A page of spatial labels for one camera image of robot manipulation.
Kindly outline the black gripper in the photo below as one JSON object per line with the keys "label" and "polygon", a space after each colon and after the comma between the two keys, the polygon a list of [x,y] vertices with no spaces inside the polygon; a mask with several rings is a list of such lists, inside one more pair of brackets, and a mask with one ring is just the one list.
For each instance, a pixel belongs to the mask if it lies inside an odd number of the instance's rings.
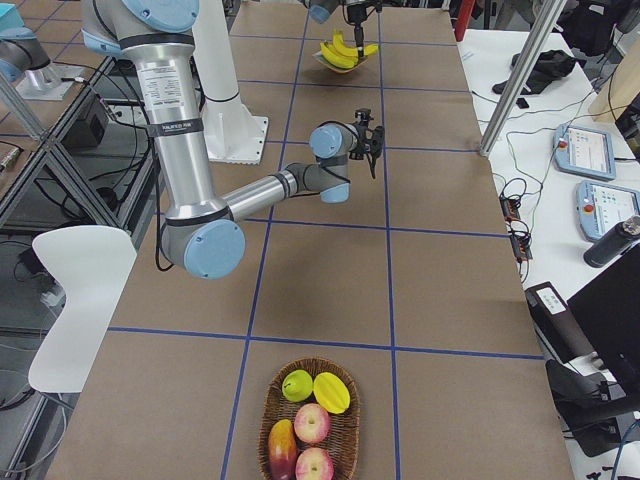
{"label": "black gripper", "polygon": [[354,26],[354,40],[356,44],[358,58],[365,56],[364,52],[364,30],[362,24],[368,19],[372,12],[382,11],[380,0],[345,0],[342,2],[343,13],[348,25]]}
{"label": "black gripper", "polygon": [[362,125],[352,125],[352,128],[355,131],[355,146],[349,150],[349,159],[367,159],[371,177],[375,179],[378,160],[378,153],[376,152],[376,131]]}

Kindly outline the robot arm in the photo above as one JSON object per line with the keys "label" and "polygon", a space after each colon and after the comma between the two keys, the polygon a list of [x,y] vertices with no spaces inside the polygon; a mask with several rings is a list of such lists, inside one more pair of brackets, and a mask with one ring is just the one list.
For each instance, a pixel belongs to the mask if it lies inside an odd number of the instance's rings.
{"label": "robot arm", "polygon": [[158,250],[193,276],[218,279],[238,266],[245,252],[242,219],[303,193],[344,202],[349,162],[375,162],[382,153],[384,130],[361,108],[351,124],[330,120],[312,132],[314,163],[293,163],[218,194],[212,161],[259,159],[268,124],[240,99],[221,3],[86,1],[82,15],[89,49],[136,68],[170,200]]}
{"label": "robot arm", "polygon": [[329,64],[343,70],[353,69],[378,52],[377,44],[365,44],[363,23],[372,13],[382,11],[382,1],[310,0],[302,1],[302,4],[318,24],[325,23],[340,7],[345,23],[354,29],[354,46],[347,45],[343,32],[337,29],[333,31],[330,42],[324,41],[321,44],[321,54]]}

